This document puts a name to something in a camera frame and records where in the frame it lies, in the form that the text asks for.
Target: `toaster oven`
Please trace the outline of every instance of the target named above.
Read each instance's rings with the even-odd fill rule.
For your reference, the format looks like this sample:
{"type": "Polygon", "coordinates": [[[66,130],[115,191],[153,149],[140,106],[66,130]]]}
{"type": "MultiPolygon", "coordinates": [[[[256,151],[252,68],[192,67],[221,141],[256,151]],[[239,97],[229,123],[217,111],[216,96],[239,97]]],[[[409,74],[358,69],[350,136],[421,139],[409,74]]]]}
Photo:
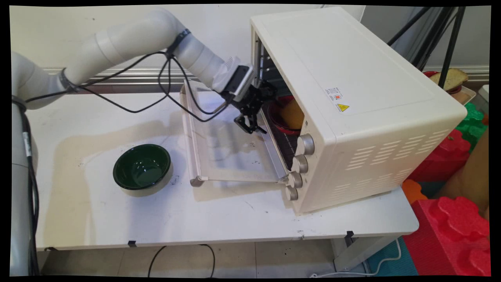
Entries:
{"type": "MultiPolygon", "coordinates": [[[[210,122],[183,114],[192,186],[206,181],[274,182],[296,213],[314,211],[401,185],[466,116],[466,109],[342,8],[251,18],[254,85],[293,95],[301,133],[271,123],[266,107],[247,134],[237,109],[210,122]]],[[[212,110],[223,100],[190,82],[212,110]]],[[[181,102],[195,114],[187,87],[181,102]]]]}

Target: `floor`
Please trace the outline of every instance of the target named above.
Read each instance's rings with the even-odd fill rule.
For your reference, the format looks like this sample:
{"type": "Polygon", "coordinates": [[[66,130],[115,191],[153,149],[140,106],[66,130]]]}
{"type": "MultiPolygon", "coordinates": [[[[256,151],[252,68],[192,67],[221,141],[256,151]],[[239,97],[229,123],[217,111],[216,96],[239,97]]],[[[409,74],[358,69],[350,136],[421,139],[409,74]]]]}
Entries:
{"type": "MultiPolygon", "coordinates": [[[[211,244],[215,278],[304,278],[334,271],[330,240],[211,244]]],[[[146,277],[160,247],[50,251],[44,275],[146,277]]],[[[151,277],[209,277],[212,253],[206,246],[164,248],[153,264],[151,277]]],[[[359,265],[352,271],[364,272],[359,265]]]]}

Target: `yellow warning sticker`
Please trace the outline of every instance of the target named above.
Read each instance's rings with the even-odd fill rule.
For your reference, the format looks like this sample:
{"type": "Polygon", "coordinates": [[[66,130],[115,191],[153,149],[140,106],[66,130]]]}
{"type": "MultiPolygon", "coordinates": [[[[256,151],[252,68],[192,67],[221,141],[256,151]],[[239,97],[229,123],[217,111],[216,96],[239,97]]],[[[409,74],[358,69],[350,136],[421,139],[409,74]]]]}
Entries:
{"type": "Polygon", "coordinates": [[[349,108],[349,107],[350,107],[350,106],[347,106],[347,105],[341,105],[341,104],[337,104],[337,105],[338,105],[338,107],[339,107],[339,109],[340,109],[341,111],[345,111],[347,108],[349,108]]]}

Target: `oven control knob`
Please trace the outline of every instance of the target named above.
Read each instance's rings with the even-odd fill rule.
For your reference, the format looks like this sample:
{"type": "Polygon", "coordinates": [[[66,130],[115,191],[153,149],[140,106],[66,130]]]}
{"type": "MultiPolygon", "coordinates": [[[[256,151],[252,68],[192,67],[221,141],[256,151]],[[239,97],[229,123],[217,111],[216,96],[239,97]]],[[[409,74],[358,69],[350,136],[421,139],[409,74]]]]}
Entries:
{"type": "Polygon", "coordinates": [[[298,148],[296,149],[298,155],[311,155],[314,151],[315,144],[311,135],[305,134],[298,137],[298,148]]]}
{"type": "Polygon", "coordinates": [[[287,185],[291,186],[292,188],[301,188],[303,186],[303,179],[301,179],[301,175],[297,172],[291,172],[288,175],[289,182],[287,185]]]}
{"type": "Polygon", "coordinates": [[[304,155],[297,155],[292,159],[292,171],[305,173],[308,171],[308,161],[304,155]]]}
{"type": "Polygon", "coordinates": [[[289,201],[296,201],[298,199],[298,191],[291,186],[285,187],[285,195],[289,201]]]}

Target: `oven door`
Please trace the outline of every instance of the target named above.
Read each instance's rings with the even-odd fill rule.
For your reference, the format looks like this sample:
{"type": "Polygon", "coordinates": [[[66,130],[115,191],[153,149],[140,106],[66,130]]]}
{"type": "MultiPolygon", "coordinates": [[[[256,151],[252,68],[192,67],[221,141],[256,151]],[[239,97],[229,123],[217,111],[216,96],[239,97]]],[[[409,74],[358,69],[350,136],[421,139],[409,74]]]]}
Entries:
{"type": "MultiPolygon", "coordinates": [[[[193,98],[204,111],[213,111],[224,100],[204,84],[189,81],[193,98]]],[[[181,89],[180,101],[184,107],[201,119],[203,114],[190,95],[187,81],[181,89]]],[[[240,114],[233,106],[208,122],[201,122],[183,112],[190,183],[199,187],[205,181],[245,181],[285,183],[286,169],[280,159],[274,141],[268,134],[244,132],[236,123],[240,114]]],[[[258,124],[267,132],[270,128],[258,115],[258,124]]]]}

